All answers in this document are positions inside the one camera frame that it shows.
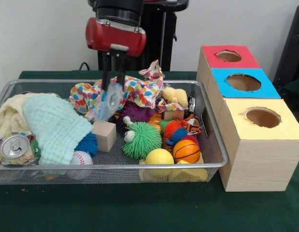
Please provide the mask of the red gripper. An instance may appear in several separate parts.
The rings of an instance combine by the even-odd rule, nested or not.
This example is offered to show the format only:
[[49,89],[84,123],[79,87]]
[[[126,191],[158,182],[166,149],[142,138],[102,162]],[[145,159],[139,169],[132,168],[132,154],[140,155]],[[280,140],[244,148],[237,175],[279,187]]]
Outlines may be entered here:
[[[138,57],[144,50],[146,44],[146,32],[142,28],[134,27],[110,21],[106,19],[90,18],[85,29],[87,47],[92,50],[103,51],[103,76],[101,88],[108,90],[110,84],[111,49],[124,51],[130,57]],[[117,83],[124,85],[127,56],[117,54],[119,61],[119,73]]]

